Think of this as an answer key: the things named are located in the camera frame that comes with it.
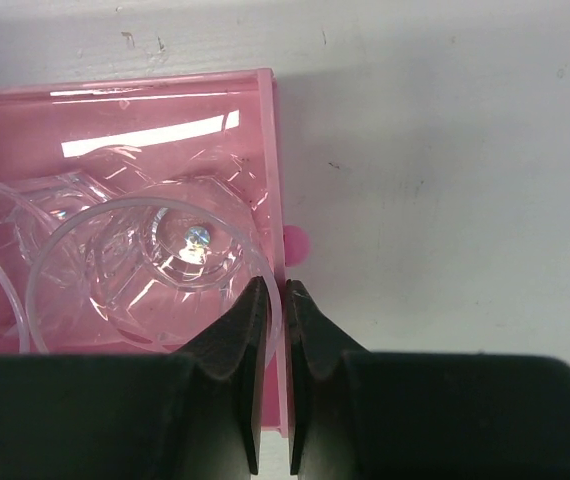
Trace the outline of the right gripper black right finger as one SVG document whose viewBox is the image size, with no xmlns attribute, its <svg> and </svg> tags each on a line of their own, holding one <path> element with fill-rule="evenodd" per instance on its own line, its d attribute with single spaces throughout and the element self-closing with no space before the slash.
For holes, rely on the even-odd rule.
<svg viewBox="0 0 570 480">
<path fill-rule="evenodd" d="M 365 348 L 322 313 L 301 281 L 286 283 L 284 307 L 290 473 L 353 475 L 354 413 L 345 355 Z"/>
</svg>

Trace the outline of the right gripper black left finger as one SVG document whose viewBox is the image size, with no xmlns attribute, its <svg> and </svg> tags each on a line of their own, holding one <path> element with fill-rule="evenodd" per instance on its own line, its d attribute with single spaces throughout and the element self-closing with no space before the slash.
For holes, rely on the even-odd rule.
<svg viewBox="0 0 570 480">
<path fill-rule="evenodd" d="M 164 359 L 166 475 L 258 472 L 268 291 L 250 280 L 233 306 Z"/>
</svg>

